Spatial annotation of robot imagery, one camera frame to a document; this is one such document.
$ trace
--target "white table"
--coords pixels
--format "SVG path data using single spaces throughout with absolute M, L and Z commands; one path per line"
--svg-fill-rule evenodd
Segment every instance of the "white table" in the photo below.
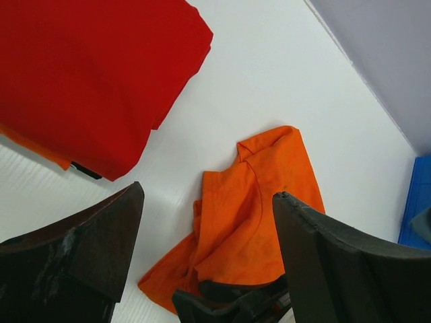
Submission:
M 302 0 L 192 0 L 212 50 L 139 164 L 95 181 L 0 139 L 0 240 L 80 211 L 135 180 L 145 205 L 113 322 L 177 322 L 136 283 L 191 231 L 204 170 L 235 143 L 282 124 L 302 131 L 327 213 L 396 241 L 415 153 Z

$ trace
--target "orange cloth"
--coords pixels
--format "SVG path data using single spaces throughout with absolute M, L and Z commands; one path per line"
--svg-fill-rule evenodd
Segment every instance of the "orange cloth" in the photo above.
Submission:
M 38 153 L 39 155 L 47 158 L 47 160 L 51 160 L 52 162 L 55 162 L 64 170 L 67 170 L 67 168 L 69 168 L 72 162 L 70 159 L 61 157 L 59 154 L 53 153 L 52 151 L 49 151 L 43 148 L 37 143 L 34 143 L 33 141 L 28 140 L 27 138 L 24 138 L 19 133 L 3 126 L 2 124 L 0 124 L 0 135 L 5 135 L 9 139 L 11 139 L 14 143 L 17 143 L 18 145 L 21 145 L 22 147 L 25 147 L 35 153 Z
M 224 172 L 205 172 L 193 233 L 139 282 L 154 302 L 175 313 L 176 289 L 199 294 L 199 282 L 259 285 L 284 274 L 272 196 L 288 191 L 325 212 L 299 130 L 280 127 L 237 144 Z

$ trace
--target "red fabric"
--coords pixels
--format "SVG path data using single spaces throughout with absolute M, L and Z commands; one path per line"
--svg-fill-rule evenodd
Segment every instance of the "red fabric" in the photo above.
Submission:
M 115 180 L 211 39 L 183 0 L 2 1 L 0 124 Z

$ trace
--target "black object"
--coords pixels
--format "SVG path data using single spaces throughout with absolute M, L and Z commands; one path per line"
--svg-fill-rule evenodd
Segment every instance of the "black object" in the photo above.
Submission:
M 85 167 L 83 167 L 83 166 L 81 166 L 81 165 L 79 165 L 78 163 L 76 163 L 76 162 L 71 162 L 71 165 L 74 167 L 74 168 L 76 168 L 77 170 L 79 170 L 80 172 L 83 172 L 85 175 L 88 175 L 89 177 L 92 177 L 92 178 L 94 178 L 95 180 L 99 180 L 99 179 L 101 179 L 102 177 L 101 177 L 101 175 L 99 175 L 99 174 L 97 174 L 97 173 L 95 173 L 95 172 L 93 172 L 92 170 L 89 170 L 88 168 L 85 168 Z
M 279 322 L 290 309 L 284 275 L 267 285 L 240 286 L 204 281 L 199 289 L 204 298 L 185 291 L 176 291 L 172 296 L 182 323 L 273 323 Z
M 0 244 L 0 322 L 110 322 L 143 206 L 138 182 Z
M 360 232 L 288 193 L 273 210 L 297 323 L 431 322 L 431 253 Z

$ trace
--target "blue plastic crate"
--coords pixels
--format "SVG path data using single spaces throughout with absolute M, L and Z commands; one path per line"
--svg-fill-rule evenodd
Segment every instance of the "blue plastic crate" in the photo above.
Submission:
M 411 176 L 403 223 L 399 232 L 399 244 L 431 250 L 431 244 L 416 234 L 409 224 L 417 214 L 429 207 L 431 207 L 431 156 L 417 157 Z

